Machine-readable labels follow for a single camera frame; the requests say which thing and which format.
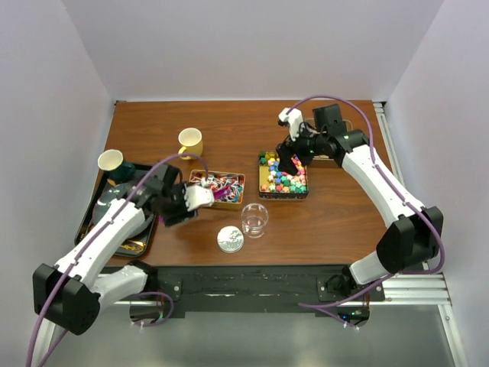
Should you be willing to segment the purple plastic scoop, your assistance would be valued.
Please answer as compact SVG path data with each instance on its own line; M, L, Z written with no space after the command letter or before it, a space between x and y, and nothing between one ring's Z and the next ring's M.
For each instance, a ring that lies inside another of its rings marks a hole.
M217 202L218 200L220 200L221 198L223 198L224 196L226 196L230 191L231 191L231 187L230 186L226 186L226 187L223 187L222 189L219 189L217 191L214 191L213 192L214 201Z

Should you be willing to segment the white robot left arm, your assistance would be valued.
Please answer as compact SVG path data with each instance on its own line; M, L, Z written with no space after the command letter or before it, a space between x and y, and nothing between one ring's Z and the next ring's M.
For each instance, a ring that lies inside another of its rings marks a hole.
M149 170L129 193L117 195L81 243L55 265L42 264L34 271L34 311L40 318L81 335L113 303L133 294L142 300L157 294L158 271L142 261L132 261L104 279L99 274L118 247L152 216L173 226L214 203L210 190L176 183L178 170L162 168L162 174Z

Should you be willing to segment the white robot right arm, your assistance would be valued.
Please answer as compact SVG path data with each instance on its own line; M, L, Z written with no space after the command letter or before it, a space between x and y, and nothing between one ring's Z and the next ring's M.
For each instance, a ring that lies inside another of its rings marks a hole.
M325 154L348 173L368 195L380 213L386 232L376 249L351 264L340 282L342 295L358 300L368 283L399 273L434 257L442 257L443 215L411 195L386 168L366 134L358 129L340 135L311 133L290 136L277 146L279 168L296 174L293 159L304 165Z

